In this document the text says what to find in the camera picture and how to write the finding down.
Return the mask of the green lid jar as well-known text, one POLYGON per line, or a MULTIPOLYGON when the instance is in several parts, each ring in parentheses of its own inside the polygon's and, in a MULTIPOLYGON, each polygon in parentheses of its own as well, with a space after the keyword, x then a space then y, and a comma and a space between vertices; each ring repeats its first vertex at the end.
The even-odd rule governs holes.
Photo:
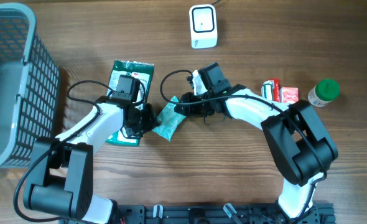
POLYGON ((340 86, 337 81, 324 79, 315 85, 308 94, 309 102, 316 107, 324 107, 340 95, 340 86))

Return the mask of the red sachet stick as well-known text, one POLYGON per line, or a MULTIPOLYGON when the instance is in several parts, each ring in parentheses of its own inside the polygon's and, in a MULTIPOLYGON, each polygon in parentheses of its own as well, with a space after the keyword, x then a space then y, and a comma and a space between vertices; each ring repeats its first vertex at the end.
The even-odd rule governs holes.
POLYGON ((278 78, 271 78, 270 81, 272 81, 273 84, 273 100, 276 102, 281 102, 281 96, 280 96, 280 79, 278 78))

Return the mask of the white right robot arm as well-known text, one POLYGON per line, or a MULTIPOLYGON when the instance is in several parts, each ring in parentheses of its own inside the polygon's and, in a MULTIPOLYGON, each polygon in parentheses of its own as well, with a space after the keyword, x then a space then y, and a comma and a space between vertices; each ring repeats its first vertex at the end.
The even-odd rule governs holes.
POLYGON ((299 222, 312 207, 319 182, 327 178, 338 149, 312 105, 267 100, 244 85, 231 85, 212 63, 188 71, 191 92, 182 95, 175 111, 185 116, 215 113, 245 121, 264 133, 278 171, 284 178, 277 204, 288 221, 299 222))

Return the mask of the red patterned small box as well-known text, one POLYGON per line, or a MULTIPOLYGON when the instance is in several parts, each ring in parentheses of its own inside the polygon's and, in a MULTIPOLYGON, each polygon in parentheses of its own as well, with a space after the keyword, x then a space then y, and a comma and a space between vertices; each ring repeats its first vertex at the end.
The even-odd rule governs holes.
POLYGON ((282 86, 279 90, 281 103, 296 103, 299 101, 299 89, 297 87, 282 86))

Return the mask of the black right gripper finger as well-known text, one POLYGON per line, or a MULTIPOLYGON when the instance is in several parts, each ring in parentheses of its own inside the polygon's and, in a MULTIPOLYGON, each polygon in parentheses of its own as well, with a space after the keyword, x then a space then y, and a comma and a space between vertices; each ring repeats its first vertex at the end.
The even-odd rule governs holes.
POLYGON ((183 116, 199 115, 199 109, 194 105, 176 105, 174 111, 183 116))
POLYGON ((199 97, 192 92, 184 93, 180 98, 180 103, 195 103, 199 101, 199 97))

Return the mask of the green white medicine box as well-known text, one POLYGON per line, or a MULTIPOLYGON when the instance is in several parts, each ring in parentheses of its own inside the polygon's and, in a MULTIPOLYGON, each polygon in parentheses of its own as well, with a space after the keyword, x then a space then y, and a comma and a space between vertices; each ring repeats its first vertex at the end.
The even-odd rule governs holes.
POLYGON ((261 96, 267 100, 273 100, 274 82, 272 80, 265 81, 261 87, 261 96))

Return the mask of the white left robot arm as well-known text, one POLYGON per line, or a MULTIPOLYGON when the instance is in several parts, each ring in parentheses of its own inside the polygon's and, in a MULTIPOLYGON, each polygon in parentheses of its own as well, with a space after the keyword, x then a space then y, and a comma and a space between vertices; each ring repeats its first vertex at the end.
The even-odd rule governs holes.
POLYGON ((116 88, 92 102, 91 112, 73 128, 55 138, 38 138, 14 193, 16 213, 34 222, 19 209, 23 189, 25 208, 49 214, 50 222, 124 223, 117 202, 93 192, 93 158, 113 133, 139 140, 158 125, 151 104, 139 96, 145 90, 137 78, 121 75, 116 88))

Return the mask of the green glove packet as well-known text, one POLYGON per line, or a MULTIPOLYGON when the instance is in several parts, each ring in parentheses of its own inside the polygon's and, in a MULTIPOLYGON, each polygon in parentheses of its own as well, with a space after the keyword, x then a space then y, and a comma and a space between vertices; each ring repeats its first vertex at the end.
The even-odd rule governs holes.
MULTIPOLYGON (((121 75, 127 75, 137 78, 138 80, 141 81, 141 83, 144 84, 144 88, 140 87, 140 92, 139 96, 137 97, 137 101, 141 100, 142 98, 144 98, 145 101, 147 101, 153 73, 154 73, 153 64, 141 63, 136 61, 115 60, 109 78, 108 86, 115 90, 118 84, 119 77, 121 75)), ((127 134, 125 130, 117 131, 106 140, 106 143, 121 146, 139 145, 138 139, 126 139, 126 136, 127 134)))

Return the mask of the mint green wipes packet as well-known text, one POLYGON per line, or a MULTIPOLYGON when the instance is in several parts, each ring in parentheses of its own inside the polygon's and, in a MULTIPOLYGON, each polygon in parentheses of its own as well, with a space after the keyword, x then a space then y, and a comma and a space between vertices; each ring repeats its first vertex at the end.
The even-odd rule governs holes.
POLYGON ((167 103, 162 111, 157 116, 159 125, 153 129, 153 132, 171 141, 175 130, 179 124, 186 118, 186 116, 174 111, 176 105, 173 103, 167 103))

